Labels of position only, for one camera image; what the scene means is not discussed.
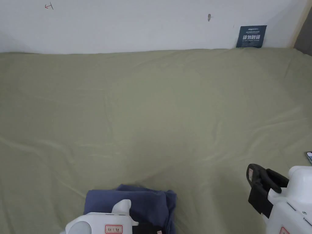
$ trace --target blue cloth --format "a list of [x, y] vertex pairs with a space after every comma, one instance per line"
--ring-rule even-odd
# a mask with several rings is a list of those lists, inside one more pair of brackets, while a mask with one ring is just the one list
[[161, 226], [167, 234], [175, 234], [173, 210], [177, 195], [174, 191], [157, 191], [130, 185], [115, 190], [90, 190], [85, 198], [84, 214], [111, 213], [113, 206], [123, 199], [131, 200], [130, 216], [137, 222]]

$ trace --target wall mark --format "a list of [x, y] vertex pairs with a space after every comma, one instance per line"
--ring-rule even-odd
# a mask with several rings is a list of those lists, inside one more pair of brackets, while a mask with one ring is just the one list
[[52, 10], [54, 10], [54, 9], [53, 9], [53, 6], [52, 6], [52, 4], [51, 4], [51, 2], [50, 2], [50, 5], [49, 5], [49, 6], [45, 5], [44, 7], [45, 7], [46, 9], [49, 9], [49, 7], [51, 7]]

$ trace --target sign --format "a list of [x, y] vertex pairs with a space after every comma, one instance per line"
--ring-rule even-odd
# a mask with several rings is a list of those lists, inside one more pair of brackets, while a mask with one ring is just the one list
[[122, 234], [122, 225], [105, 225], [105, 233]]
[[280, 230], [280, 234], [289, 234], [289, 232], [284, 227], [282, 227]]
[[261, 48], [265, 33], [266, 33], [266, 25], [241, 26], [236, 48], [239, 47]]

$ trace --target olive green cloth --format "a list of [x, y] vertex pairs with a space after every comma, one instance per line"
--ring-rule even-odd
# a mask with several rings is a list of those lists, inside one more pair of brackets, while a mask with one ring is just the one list
[[0, 233], [58, 234], [91, 189], [178, 195], [178, 234], [262, 234], [249, 163], [309, 165], [312, 57], [295, 49], [0, 54]]

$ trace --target red label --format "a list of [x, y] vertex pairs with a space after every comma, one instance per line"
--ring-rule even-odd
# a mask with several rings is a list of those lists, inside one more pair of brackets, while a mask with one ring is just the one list
[[290, 234], [284, 227], [280, 229], [280, 234]]
[[105, 225], [105, 233], [108, 234], [122, 234], [122, 225]]

